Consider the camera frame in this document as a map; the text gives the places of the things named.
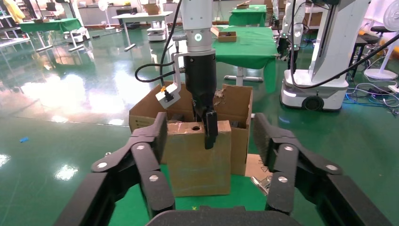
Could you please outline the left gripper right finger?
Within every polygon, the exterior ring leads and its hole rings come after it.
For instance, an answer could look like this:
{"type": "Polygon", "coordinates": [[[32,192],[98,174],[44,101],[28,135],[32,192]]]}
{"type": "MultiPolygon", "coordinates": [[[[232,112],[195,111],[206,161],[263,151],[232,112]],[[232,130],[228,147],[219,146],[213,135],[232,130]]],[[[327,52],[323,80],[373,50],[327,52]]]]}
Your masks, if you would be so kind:
{"type": "Polygon", "coordinates": [[[256,113],[253,122],[254,143],[272,173],[267,210],[289,215],[298,190],[327,226],[391,224],[338,164],[306,149],[292,131],[271,125],[263,113],[256,113]]]}

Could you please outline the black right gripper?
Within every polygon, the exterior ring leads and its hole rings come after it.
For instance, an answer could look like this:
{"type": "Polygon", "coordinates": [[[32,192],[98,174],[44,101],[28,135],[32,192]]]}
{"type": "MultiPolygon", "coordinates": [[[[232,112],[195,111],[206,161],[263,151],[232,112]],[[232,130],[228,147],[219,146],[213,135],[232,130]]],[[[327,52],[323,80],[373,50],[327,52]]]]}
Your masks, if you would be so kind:
{"type": "Polygon", "coordinates": [[[193,114],[196,122],[203,122],[206,131],[205,149],[214,146],[218,136],[217,114],[213,110],[215,95],[215,55],[184,56],[185,85],[192,95],[193,114]]]}

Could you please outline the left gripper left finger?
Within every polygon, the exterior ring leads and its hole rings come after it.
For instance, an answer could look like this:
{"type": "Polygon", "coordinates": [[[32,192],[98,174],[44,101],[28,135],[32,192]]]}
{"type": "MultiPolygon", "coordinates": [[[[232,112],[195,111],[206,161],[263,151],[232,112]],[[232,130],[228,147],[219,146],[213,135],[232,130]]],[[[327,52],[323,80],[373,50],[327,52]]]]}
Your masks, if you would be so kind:
{"type": "Polygon", "coordinates": [[[94,162],[57,220],[56,226],[106,226],[116,202],[140,186],[150,219],[175,209],[175,198],[161,172],[168,134],[167,114],[159,112],[152,125],[135,129],[127,143],[94,162]]]}

